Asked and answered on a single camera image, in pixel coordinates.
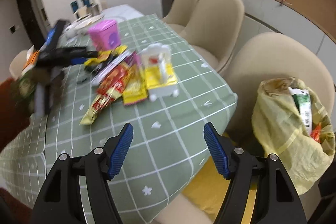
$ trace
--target person's arm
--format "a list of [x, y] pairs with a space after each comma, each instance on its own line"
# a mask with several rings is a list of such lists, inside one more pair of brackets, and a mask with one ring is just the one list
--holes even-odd
[[0, 151], [30, 124], [29, 113], [16, 106], [11, 94], [13, 78], [0, 85]]

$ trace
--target metal bolt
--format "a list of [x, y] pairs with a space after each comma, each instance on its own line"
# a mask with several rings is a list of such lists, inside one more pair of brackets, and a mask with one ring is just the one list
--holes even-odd
[[244, 149], [243, 149], [243, 148], [240, 148], [240, 147], [236, 147], [236, 148], [235, 148], [235, 153], [241, 155], [241, 154], [244, 153]]
[[67, 154], [61, 154], [60, 156], [59, 156], [59, 159], [60, 160], [66, 160], [68, 158], [68, 155]]
[[275, 154], [271, 154], [269, 157], [271, 160], [277, 161], [278, 160], [278, 156]]
[[95, 154], [99, 155], [103, 152], [103, 149], [101, 147], [97, 147], [94, 151]]

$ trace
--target brown sleeve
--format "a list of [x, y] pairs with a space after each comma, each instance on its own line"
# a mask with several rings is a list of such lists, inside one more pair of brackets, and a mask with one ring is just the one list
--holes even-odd
[[12, 197], [11, 194], [3, 188], [0, 188], [0, 196], [2, 196], [9, 209], [20, 224], [28, 224], [30, 222], [32, 210], [28, 206], [24, 205], [16, 198]]
[[9, 78], [0, 84], [0, 152], [30, 124], [28, 115], [16, 107], [12, 98], [13, 81], [13, 78]]

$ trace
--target pink container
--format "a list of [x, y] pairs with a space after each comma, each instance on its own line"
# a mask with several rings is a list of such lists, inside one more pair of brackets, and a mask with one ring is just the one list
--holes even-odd
[[113, 50], [121, 44], [115, 20], [103, 20], [89, 28], [88, 33], [97, 51]]

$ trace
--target trash bag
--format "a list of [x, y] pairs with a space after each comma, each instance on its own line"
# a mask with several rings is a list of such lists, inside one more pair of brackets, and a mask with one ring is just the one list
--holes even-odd
[[[309, 91], [313, 128], [321, 123], [320, 143], [308, 134], [288, 87]], [[335, 134], [330, 118], [316, 93], [300, 79], [261, 82], [252, 128], [265, 156], [279, 156], [299, 195], [307, 192], [333, 161]]]

